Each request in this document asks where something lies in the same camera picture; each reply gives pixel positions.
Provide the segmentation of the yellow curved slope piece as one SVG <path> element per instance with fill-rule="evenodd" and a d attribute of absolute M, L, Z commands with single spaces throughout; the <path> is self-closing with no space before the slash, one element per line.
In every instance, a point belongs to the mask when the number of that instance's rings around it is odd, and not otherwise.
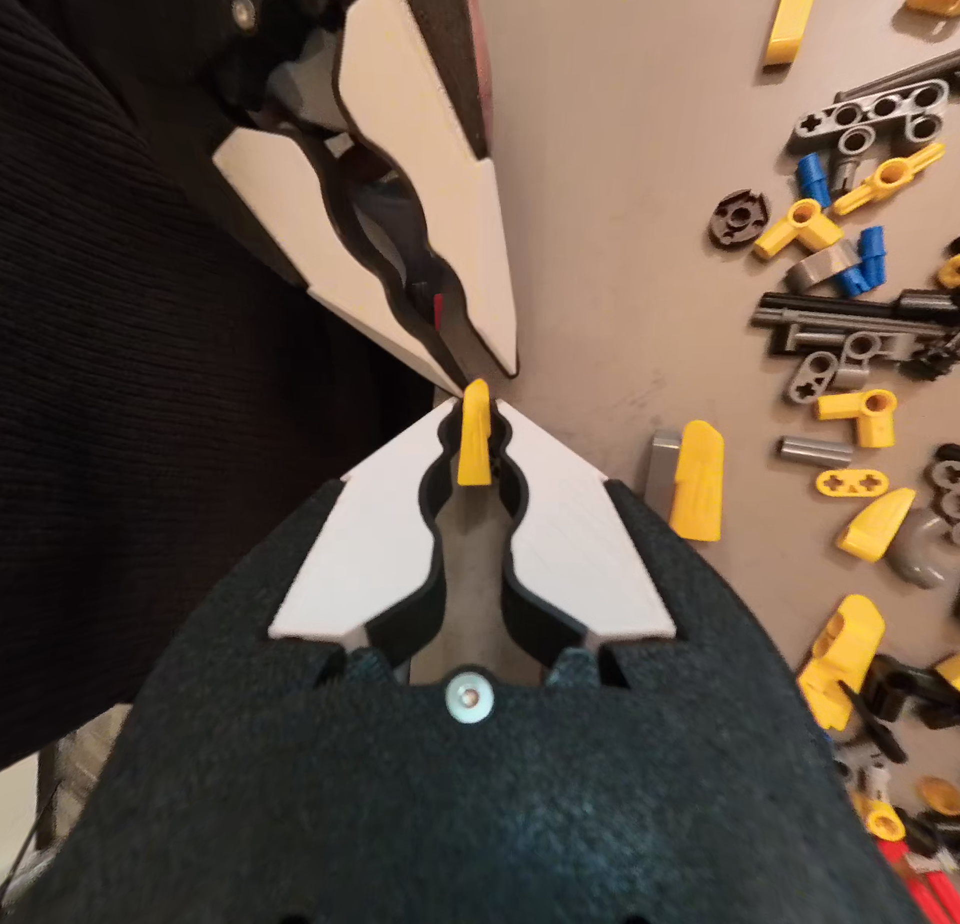
<path fill-rule="evenodd" d="M 491 397 L 485 379 L 475 378 L 463 391 L 462 424 L 457 484 L 486 487 L 492 480 L 490 438 Z"/>

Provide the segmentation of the grey brick with yellow slope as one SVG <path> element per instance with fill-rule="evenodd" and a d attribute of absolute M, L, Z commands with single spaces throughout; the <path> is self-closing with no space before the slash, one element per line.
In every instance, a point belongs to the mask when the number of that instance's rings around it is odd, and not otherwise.
<path fill-rule="evenodd" d="M 650 443 L 646 504 L 681 538 L 716 543 L 722 535 L 725 441 L 703 420 L 660 429 Z"/>

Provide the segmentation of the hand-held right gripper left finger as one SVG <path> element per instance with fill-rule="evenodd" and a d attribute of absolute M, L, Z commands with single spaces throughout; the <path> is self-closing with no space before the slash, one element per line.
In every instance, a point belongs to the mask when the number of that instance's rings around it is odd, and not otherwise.
<path fill-rule="evenodd" d="M 437 515 L 450 498 L 450 398 L 347 471 L 269 627 L 274 640 L 429 643 L 445 614 Z"/>

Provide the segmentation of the pile of toy building pieces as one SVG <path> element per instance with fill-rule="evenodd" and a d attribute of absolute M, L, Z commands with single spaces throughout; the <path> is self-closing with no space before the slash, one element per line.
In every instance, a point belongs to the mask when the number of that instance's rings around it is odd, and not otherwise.
<path fill-rule="evenodd" d="M 838 91 L 798 117 L 785 151 L 796 160 L 796 201 L 772 219 L 766 195 L 724 195 L 706 232 L 714 246 L 750 247 L 770 261 L 805 251 L 784 273 L 782 291 L 760 296 L 750 326 L 770 333 L 768 354 L 795 358 L 786 404 L 819 421 L 844 422 L 851 442 L 784 435 L 774 457 L 813 467 L 824 498 L 861 509 L 837 535 L 838 551 L 884 560 L 902 582 L 933 591 L 950 579 L 932 550 L 958 547 L 958 443 L 943 442 L 923 475 L 927 505 L 911 487 L 854 466 L 859 452 L 896 444 L 897 395 L 875 387 L 878 368 L 912 383 L 958 371 L 958 237 L 942 248 L 931 286 L 868 300 L 889 278 L 882 225 L 852 238 L 838 224 L 894 198 L 941 160 L 945 114 L 958 101 L 958 50 Z M 893 768 L 908 754 L 893 726 L 913 714 L 928 731 L 958 729 L 958 654 L 915 666 L 882 651 L 886 623 L 864 594 L 848 594 L 811 644 L 797 674 L 801 694 L 826 733 L 851 804 L 926 922 L 958 922 L 958 783 L 920 775 L 919 812 L 891 800 Z"/>

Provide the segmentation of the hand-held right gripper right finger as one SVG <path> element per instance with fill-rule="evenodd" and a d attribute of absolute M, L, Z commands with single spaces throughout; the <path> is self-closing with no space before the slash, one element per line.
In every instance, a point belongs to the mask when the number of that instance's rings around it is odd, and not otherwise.
<path fill-rule="evenodd" d="M 518 643 L 670 640 L 676 624 L 618 513 L 609 478 L 508 402 L 501 493 L 512 529 L 504 622 Z"/>

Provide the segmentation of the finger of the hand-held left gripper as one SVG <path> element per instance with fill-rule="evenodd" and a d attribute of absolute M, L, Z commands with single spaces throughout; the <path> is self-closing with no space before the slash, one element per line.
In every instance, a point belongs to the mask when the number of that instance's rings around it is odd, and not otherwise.
<path fill-rule="evenodd" d="M 459 281 L 469 325 L 516 377 L 518 320 L 495 165 L 474 151 L 412 0 L 346 7 L 336 91 L 359 136 L 412 186 L 427 244 Z"/>
<path fill-rule="evenodd" d="M 463 394 L 463 369 L 408 299 L 390 239 L 368 235 L 323 141 L 238 127 L 212 160 L 311 297 L 437 388 Z"/>

